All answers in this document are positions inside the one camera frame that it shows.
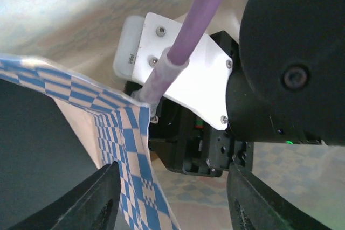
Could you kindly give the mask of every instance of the cloth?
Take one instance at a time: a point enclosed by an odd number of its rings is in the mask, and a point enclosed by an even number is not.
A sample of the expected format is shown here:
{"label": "cloth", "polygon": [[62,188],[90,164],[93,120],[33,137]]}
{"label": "cloth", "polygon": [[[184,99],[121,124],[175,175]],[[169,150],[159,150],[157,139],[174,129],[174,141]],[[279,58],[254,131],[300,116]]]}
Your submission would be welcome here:
{"label": "cloth", "polygon": [[0,78],[78,107],[94,121],[102,164],[117,161],[120,210],[131,229],[179,229],[150,161],[150,109],[91,79],[38,57],[0,54]]}

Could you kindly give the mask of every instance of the white bracket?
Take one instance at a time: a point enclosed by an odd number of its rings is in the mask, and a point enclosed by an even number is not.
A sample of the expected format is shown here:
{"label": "white bracket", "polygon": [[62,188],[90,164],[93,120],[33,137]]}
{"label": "white bracket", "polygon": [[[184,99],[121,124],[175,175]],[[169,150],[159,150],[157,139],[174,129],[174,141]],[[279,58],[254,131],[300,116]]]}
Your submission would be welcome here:
{"label": "white bracket", "polygon": [[[114,60],[114,72],[127,80],[132,74],[132,81],[143,85],[153,70],[152,58],[159,59],[162,52],[173,45],[182,24],[154,13],[141,19],[138,22],[137,16],[127,18]],[[159,27],[165,28],[163,35],[157,30]],[[190,109],[215,129],[224,130],[227,127],[226,85],[231,72],[231,58],[204,34],[190,56],[188,67],[164,96]]]}

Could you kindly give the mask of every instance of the purple cable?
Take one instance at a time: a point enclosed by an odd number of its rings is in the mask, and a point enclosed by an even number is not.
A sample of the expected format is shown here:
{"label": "purple cable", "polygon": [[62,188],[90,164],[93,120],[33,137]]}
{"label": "purple cable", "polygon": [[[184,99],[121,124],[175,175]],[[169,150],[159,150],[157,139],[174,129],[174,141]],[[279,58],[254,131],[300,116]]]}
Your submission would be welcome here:
{"label": "purple cable", "polygon": [[222,0],[194,0],[182,28],[168,53],[175,65],[183,65],[199,43]]}
{"label": "purple cable", "polygon": [[173,46],[168,54],[163,54],[163,56],[167,56],[167,59],[160,59],[158,61],[151,75],[140,89],[139,101],[150,104],[154,113],[154,106],[158,105],[163,94],[186,68],[190,55],[205,33],[221,1],[193,1],[193,5],[187,14]]}

